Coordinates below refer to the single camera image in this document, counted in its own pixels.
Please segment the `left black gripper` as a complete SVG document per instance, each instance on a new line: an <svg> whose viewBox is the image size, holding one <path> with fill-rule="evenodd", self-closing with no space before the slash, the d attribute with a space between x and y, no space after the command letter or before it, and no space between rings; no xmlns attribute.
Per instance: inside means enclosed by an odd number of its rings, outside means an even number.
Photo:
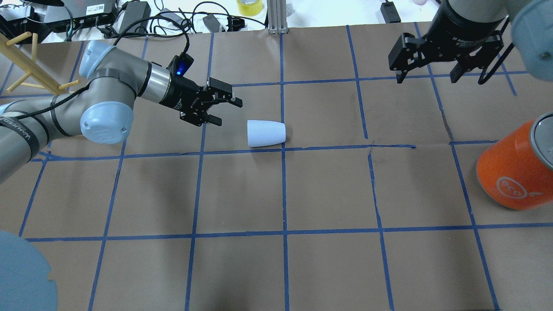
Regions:
<svg viewBox="0 0 553 311"><path fill-rule="evenodd" d="M168 90L160 101L166 108L180 112L180 118L195 126L214 124L222 126L222 119L211 115L208 110L216 102L227 102L238 108L243 107L243 100L236 97L232 85L210 77L206 86L199 86L185 77L194 59L188 54L174 56L167 69L170 73Z"/></svg>

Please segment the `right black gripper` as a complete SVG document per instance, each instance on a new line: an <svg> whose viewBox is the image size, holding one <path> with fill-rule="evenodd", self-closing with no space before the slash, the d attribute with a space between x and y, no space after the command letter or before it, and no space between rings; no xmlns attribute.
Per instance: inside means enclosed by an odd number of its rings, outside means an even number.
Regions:
<svg viewBox="0 0 553 311"><path fill-rule="evenodd" d="M502 21L500 18L480 23L454 13L437 13L426 39L410 33L399 36L388 55L389 69L395 72L397 83L403 83L413 69L429 63L457 61L449 75L451 83L478 68L482 70L478 84L484 84L489 80L486 71L492 59L503 47L497 29Z"/></svg>

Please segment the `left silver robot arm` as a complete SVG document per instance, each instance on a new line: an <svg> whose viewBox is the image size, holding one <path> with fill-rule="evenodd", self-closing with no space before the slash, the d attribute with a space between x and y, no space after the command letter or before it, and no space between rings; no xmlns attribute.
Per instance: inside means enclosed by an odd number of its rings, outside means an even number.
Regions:
<svg viewBox="0 0 553 311"><path fill-rule="evenodd" d="M79 68L87 84L71 94L13 101L1 106L1 181L34 159L49 142L84 136L99 144L124 142L130 135L138 97L180 112L194 126L215 124L208 113L229 103L241 108L232 86L210 77L199 86L185 77L193 63L183 52L167 67L146 61L102 41L88 43ZM55 311L57 284L50 265L27 240L1 232L1 309Z"/></svg>

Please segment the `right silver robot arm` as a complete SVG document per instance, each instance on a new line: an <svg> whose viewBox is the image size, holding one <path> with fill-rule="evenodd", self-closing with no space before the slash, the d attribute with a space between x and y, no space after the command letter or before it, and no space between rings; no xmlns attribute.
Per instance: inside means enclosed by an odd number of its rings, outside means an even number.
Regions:
<svg viewBox="0 0 553 311"><path fill-rule="evenodd" d="M483 71L481 83L494 71L491 62L504 44L503 22L512 25L513 46L528 73L552 79L550 0L443 0L422 37L410 23L266 30L214 35L209 76L232 85L305 86L328 90L344 83L359 87L360 117L376 122L373 106L395 101L421 111L415 86L428 75L429 63L455 63L451 81L467 71Z"/></svg>

